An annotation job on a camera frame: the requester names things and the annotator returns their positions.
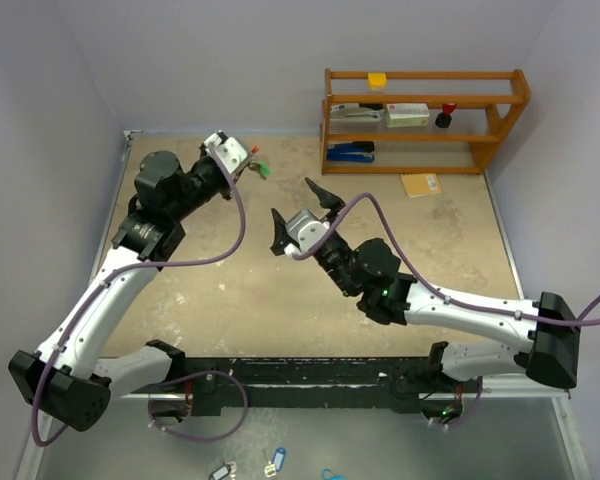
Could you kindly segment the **green tagged key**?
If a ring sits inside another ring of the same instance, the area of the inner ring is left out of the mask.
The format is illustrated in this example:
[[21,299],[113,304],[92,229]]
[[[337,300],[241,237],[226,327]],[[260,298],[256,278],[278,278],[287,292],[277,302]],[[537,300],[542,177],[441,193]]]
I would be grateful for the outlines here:
[[266,180],[270,175],[270,169],[263,161],[257,159],[258,152],[259,147],[254,146],[250,153],[248,168],[261,179]]

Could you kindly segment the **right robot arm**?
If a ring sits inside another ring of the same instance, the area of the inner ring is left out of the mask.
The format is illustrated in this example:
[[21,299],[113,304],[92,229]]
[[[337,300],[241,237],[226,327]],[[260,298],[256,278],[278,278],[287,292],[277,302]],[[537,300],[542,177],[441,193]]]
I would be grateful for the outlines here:
[[561,296],[498,299],[434,285],[414,268],[403,273],[407,258],[396,238],[350,247],[337,228],[355,204],[314,181],[307,184],[326,213],[317,217],[303,209],[286,220],[274,211],[274,255],[314,259],[342,295],[356,299],[357,308],[380,325],[436,326],[480,337],[478,343],[432,345],[424,369],[432,389],[513,373],[552,388],[576,387],[581,329]]

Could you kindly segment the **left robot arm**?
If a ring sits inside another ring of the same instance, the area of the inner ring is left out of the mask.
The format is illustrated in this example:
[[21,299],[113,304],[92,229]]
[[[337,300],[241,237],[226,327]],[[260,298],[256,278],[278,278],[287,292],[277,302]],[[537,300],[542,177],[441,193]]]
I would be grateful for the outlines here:
[[85,431],[109,403],[152,384],[164,392],[182,387],[184,355],[159,341],[132,354],[104,359],[103,347],[141,291],[165,268],[185,236],[182,221],[214,196],[239,199],[236,183],[253,159],[250,148],[217,132],[184,171],[178,157],[156,151],[141,162],[128,214],[103,264],[64,321],[33,352],[17,351],[8,370],[31,406],[31,436],[45,447],[39,415]]

